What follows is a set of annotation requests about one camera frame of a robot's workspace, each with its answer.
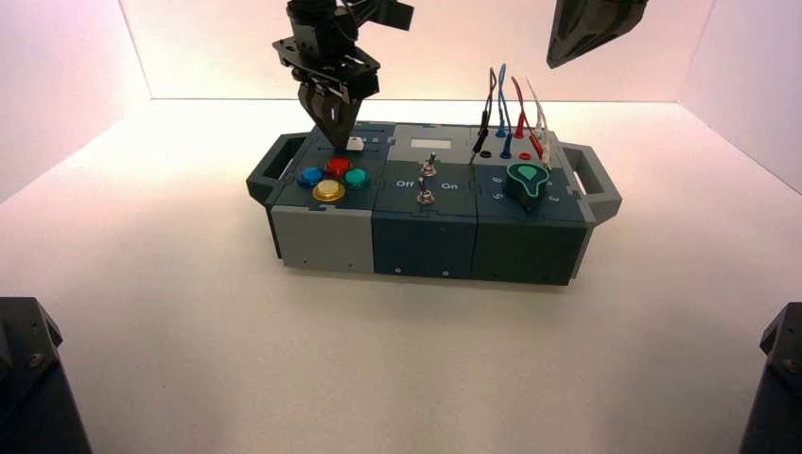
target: red button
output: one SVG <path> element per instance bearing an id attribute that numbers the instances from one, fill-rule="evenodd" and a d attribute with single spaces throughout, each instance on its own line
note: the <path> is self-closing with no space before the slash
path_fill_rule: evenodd
<path id="1" fill-rule="evenodd" d="M 351 161 L 345 158 L 331 158 L 326 163 L 326 173 L 335 177 L 342 178 L 345 172 L 351 169 Z"/>

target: screw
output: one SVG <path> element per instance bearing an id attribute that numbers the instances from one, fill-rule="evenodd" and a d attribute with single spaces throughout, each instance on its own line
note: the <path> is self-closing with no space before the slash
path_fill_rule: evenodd
<path id="1" fill-rule="evenodd" d="M 44 362 L 44 355 L 41 353 L 36 353 L 30 356 L 27 359 L 27 367 L 29 369 L 36 369 L 37 367 L 41 366 Z"/>
<path id="2" fill-rule="evenodd" d="M 799 367 L 799 363 L 793 359 L 783 359 L 782 367 L 784 367 L 786 371 L 793 375 L 797 375 L 802 372 L 802 367 Z"/>

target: yellow button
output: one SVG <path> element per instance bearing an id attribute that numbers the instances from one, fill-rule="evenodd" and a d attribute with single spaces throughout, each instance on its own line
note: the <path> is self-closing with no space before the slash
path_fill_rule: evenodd
<path id="1" fill-rule="evenodd" d="M 312 197 L 316 201 L 338 201 L 345 195 L 345 186 L 334 180 L 323 180 L 315 186 Z"/>

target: grey panel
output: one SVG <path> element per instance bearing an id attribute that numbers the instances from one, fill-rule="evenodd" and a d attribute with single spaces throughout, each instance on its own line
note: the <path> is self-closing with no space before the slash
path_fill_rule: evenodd
<path id="1" fill-rule="evenodd" d="M 285 266 L 374 272 L 370 210 L 277 205 L 271 212 Z"/>
<path id="2" fill-rule="evenodd" d="M 466 279 L 476 243 L 474 216 L 374 213 L 375 270 L 383 274 Z"/>
<path id="3" fill-rule="evenodd" d="M 417 179 L 420 167 L 415 163 L 395 161 L 384 167 L 384 186 L 375 199 L 375 211 L 405 213 L 419 216 L 424 213 L 476 216 L 476 196 L 471 188 L 471 169 L 468 166 L 437 163 L 437 175 L 426 179 L 435 202 L 421 205 Z"/>
<path id="4" fill-rule="evenodd" d="M 537 208 L 504 194 L 504 166 L 477 166 L 479 228 L 471 276 L 565 285 L 579 270 L 593 214 L 561 167 L 551 171 Z"/>
<path id="5" fill-rule="evenodd" d="M 471 129 L 466 126 L 404 125 L 395 126 L 394 143 L 388 161 L 412 161 L 422 164 L 432 151 L 442 163 L 468 164 L 474 144 Z M 412 140 L 450 141 L 449 148 L 413 147 Z"/>

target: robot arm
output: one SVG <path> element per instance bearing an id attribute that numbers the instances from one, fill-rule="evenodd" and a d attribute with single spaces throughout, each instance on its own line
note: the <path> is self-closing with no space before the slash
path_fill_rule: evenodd
<path id="1" fill-rule="evenodd" d="M 640 22 L 648 0 L 557 0 L 547 62 L 556 68 Z M 410 29 L 414 9 L 396 0 L 289 0 L 292 36 L 273 44 L 301 82 L 298 98 L 336 148 L 345 148 L 362 100 L 378 93 L 378 61 L 356 46 L 368 21 Z"/>
<path id="2" fill-rule="evenodd" d="M 378 61 L 356 47 L 359 27 L 373 21 L 410 29 L 413 8 L 395 0 L 290 0 L 292 37 L 273 47 L 301 82 L 298 98 L 337 148 L 345 148 L 362 99 L 378 93 Z"/>

